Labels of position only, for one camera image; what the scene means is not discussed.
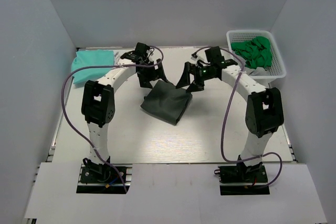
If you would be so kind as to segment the dark grey t shirt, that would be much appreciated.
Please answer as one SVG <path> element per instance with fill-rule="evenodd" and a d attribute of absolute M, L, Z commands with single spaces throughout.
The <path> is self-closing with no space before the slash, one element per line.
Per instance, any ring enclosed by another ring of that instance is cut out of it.
<path fill-rule="evenodd" d="M 176 126 L 192 100 L 183 88 L 159 80 L 140 105 L 149 115 Z"/>

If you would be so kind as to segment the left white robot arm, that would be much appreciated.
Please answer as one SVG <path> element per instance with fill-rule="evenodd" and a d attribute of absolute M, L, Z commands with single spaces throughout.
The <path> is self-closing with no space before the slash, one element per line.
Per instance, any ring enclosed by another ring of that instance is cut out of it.
<path fill-rule="evenodd" d="M 133 75 L 137 75 L 142 88 L 152 89 L 151 82 L 159 79 L 168 82 L 162 59 L 151 59 L 155 49 L 139 42 L 134 50 L 122 54 L 103 77 L 85 83 L 81 113 L 89 129 L 90 156 L 83 163 L 93 167 L 93 176 L 98 181 L 104 182 L 111 175 L 107 134 L 108 125 L 115 114 L 116 91 Z"/>

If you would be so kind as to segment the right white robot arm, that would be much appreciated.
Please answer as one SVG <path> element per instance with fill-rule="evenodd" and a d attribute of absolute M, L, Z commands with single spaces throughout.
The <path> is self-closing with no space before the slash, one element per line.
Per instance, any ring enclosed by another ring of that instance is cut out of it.
<path fill-rule="evenodd" d="M 203 91 L 205 81 L 219 79 L 230 85 L 232 93 L 238 93 L 246 101 L 245 123 L 248 129 L 243 151 L 234 162 L 238 177 L 247 182 L 262 166 L 265 148 L 272 135 L 284 123 L 282 100 L 277 88 L 268 88 L 256 82 L 245 71 L 242 58 L 232 53 L 225 59 L 223 48 L 203 47 L 205 57 L 196 52 L 192 62 L 186 62 L 177 88 L 185 87 L 187 92 Z"/>

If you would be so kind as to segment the grey t shirt in basket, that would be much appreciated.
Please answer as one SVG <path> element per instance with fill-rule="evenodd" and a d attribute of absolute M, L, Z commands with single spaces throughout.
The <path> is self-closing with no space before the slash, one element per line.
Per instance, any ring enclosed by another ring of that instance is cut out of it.
<path fill-rule="evenodd" d="M 247 68 L 246 69 L 246 73 L 249 76 L 252 77 L 257 77 L 257 76 L 269 76 L 269 71 L 267 69 L 264 69 L 262 67 L 257 67 L 256 69 L 251 69 L 251 68 Z"/>

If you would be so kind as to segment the green t shirt in basket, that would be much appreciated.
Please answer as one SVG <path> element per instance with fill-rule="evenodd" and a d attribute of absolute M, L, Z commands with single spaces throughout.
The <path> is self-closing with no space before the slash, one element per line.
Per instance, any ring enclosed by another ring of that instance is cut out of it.
<path fill-rule="evenodd" d="M 245 60 L 250 69 L 267 69 L 272 65 L 271 43 L 266 37 L 257 36 L 252 40 L 230 44 L 236 55 Z"/>

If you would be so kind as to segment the white plastic basket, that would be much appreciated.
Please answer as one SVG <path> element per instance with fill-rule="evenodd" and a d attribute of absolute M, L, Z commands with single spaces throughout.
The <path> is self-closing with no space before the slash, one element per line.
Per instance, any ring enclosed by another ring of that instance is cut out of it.
<path fill-rule="evenodd" d="M 266 37 L 271 43 L 271 53 L 272 53 L 272 65 L 267 68 L 269 71 L 269 76 L 257 76 L 252 77 L 260 83 L 271 83 L 272 81 L 283 78 L 286 76 L 286 69 L 283 63 L 282 57 L 276 45 L 276 42 L 272 36 L 272 34 L 265 30 L 230 30 L 226 34 L 227 43 L 229 50 L 234 52 L 231 47 L 231 43 L 233 42 L 243 42 L 254 39 L 257 36 Z M 239 56 L 239 58 L 243 61 L 245 66 L 245 60 Z"/>

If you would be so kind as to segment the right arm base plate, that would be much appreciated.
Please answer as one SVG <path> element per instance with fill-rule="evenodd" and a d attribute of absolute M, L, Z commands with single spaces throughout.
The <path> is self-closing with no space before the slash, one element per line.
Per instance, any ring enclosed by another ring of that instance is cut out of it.
<path fill-rule="evenodd" d="M 259 170 L 242 174 L 237 166 L 219 166 L 214 170 L 219 178 L 221 196 L 269 195 L 268 177 L 264 165 Z"/>

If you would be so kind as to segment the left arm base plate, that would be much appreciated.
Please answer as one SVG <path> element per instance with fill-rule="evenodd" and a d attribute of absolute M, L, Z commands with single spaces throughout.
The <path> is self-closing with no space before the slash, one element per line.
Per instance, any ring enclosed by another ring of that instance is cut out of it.
<path fill-rule="evenodd" d="M 107 172 L 103 177 L 84 164 L 81 165 L 77 194 L 126 194 L 121 179 L 114 169 Z"/>

